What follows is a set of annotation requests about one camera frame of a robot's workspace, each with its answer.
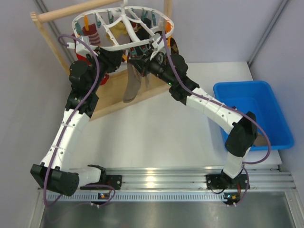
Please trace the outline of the beige striped sock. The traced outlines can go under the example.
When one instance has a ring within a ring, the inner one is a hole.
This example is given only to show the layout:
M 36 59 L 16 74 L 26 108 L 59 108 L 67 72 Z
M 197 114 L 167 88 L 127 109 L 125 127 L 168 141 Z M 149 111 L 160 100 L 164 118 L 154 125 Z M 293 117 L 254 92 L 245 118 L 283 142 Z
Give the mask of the beige striped sock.
M 127 63 L 128 81 L 123 95 L 123 102 L 133 101 L 141 88 L 141 75 L 138 70 L 130 63 Z
M 258 133 L 254 143 L 253 143 L 254 146 L 267 146 L 267 140 L 266 140 L 266 137 L 260 133 Z

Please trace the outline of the white oval clip hanger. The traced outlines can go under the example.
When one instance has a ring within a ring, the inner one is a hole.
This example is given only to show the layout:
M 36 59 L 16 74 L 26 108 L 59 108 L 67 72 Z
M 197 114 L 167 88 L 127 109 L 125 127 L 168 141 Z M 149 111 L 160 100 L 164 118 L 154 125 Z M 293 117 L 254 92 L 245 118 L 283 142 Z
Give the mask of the white oval clip hanger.
M 161 31 L 167 39 L 174 31 L 173 21 L 164 13 L 141 6 L 92 9 L 76 16 L 72 21 L 73 34 L 91 48 L 108 51 L 135 47 L 147 49 L 149 44 L 159 50 L 163 47 L 158 37 Z

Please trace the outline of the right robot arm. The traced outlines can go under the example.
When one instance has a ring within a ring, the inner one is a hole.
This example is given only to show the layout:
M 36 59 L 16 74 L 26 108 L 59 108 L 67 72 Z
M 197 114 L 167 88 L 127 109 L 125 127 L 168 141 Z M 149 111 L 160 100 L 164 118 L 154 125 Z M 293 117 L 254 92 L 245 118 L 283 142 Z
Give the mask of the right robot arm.
M 142 76 L 151 73 L 167 83 L 170 86 L 169 92 L 176 101 L 202 112 L 228 134 L 225 142 L 228 151 L 226 164 L 219 177 L 210 182 L 208 189 L 224 191 L 240 184 L 244 158 L 257 138 L 257 127 L 253 124 L 255 115 L 248 112 L 242 116 L 208 95 L 188 78 L 188 65 L 179 54 L 165 58 L 164 54 L 159 53 L 154 58 L 135 57 L 128 62 Z

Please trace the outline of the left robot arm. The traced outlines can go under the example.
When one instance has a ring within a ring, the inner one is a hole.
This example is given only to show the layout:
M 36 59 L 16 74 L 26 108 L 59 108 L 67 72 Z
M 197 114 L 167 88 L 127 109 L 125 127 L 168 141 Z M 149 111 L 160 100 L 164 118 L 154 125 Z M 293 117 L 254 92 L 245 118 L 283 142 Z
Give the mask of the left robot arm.
M 104 168 L 88 165 L 71 169 L 70 163 L 76 142 L 93 115 L 98 102 L 96 94 L 106 74 L 121 65 L 123 51 L 94 50 L 94 56 L 77 60 L 69 67 L 71 92 L 57 135 L 40 164 L 34 164 L 30 173 L 38 185 L 48 191 L 72 196 L 77 188 L 92 184 L 101 189 L 107 184 Z

